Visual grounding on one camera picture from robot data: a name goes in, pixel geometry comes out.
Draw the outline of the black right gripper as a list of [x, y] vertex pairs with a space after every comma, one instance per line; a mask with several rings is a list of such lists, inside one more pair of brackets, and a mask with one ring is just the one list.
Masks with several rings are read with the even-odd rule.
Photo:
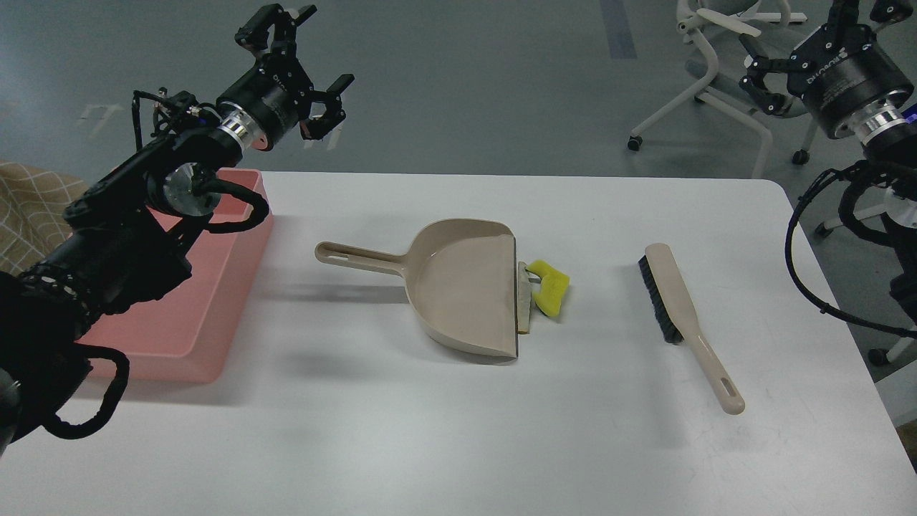
[[905, 102], [905, 75], [878, 45], [876, 32], [910, 19], [911, 1], [874, 1], [858, 25], [860, 1], [832, 1], [827, 29], [738, 37], [746, 72], [738, 85], [766, 115], [812, 115], [826, 137], [855, 133], [852, 115], [869, 105]]

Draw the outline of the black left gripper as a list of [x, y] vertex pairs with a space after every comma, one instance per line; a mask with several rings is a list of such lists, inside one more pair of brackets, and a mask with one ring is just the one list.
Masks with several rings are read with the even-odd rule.
[[[317, 13], [314, 4], [288, 10], [265, 4], [235, 33], [235, 43], [255, 65], [217, 98], [217, 130], [240, 150], [270, 151], [298, 128], [302, 140], [323, 140], [346, 120], [342, 95], [355, 81], [343, 73], [325, 91], [315, 90], [296, 57], [296, 32]], [[321, 105], [321, 115], [312, 106]]]

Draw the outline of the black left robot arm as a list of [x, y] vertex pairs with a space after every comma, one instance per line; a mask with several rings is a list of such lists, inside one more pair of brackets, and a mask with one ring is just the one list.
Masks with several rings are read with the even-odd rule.
[[18, 274], [2, 274], [2, 446], [43, 428], [82, 439], [110, 421], [129, 359], [81, 344], [102, 315], [160, 300], [192, 275], [203, 233], [238, 233], [268, 218], [269, 203], [219, 178], [249, 149], [270, 151], [298, 128], [321, 140], [346, 118], [340, 75], [327, 90], [298, 60], [296, 33], [314, 4], [265, 4], [235, 40], [254, 64], [216, 99], [135, 91], [135, 154], [63, 212], [71, 234]]

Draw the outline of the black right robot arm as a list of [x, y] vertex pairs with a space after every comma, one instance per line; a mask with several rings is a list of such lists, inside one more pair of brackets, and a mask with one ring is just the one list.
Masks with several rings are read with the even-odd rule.
[[752, 35], [740, 36], [750, 56], [740, 85], [769, 115], [791, 97], [802, 101], [828, 138], [855, 136], [864, 157], [844, 169], [821, 173], [800, 197], [790, 218], [784, 259], [802, 296], [823, 314], [904, 338], [915, 330], [856, 317], [822, 300], [802, 283], [794, 267], [792, 238], [803, 211], [823, 189], [846, 181], [838, 218], [859, 239], [894, 249], [903, 271], [890, 282], [890, 295], [915, 317], [915, 126], [900, 112], [913, 83], [878, 42], [883, 27], [907, 19], [907, 1], [875, 2], [870, 20], [858, 21], [857, 1], [835, 1], [828, 18], [786, 58], [771, 58]]

